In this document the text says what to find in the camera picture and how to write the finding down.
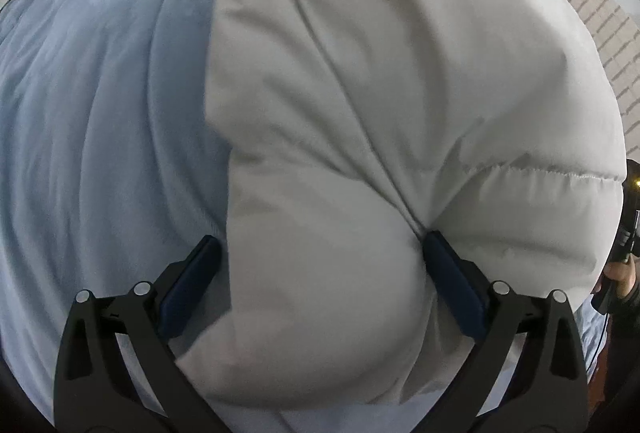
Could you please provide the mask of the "person's right hand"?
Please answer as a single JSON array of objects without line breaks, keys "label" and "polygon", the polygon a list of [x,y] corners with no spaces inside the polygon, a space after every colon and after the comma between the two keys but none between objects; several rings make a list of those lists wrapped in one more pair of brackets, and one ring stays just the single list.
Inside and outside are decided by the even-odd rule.
[{"label": "person's right hand", "polygon": [[592,292],[598,293],[605,280],[610,281],[616,289],[616,295],[620,300],[625,299],[636,286],[638,257],[629,254],[623,262],[610,262],[605,265],[602,275],[594,286]]}]

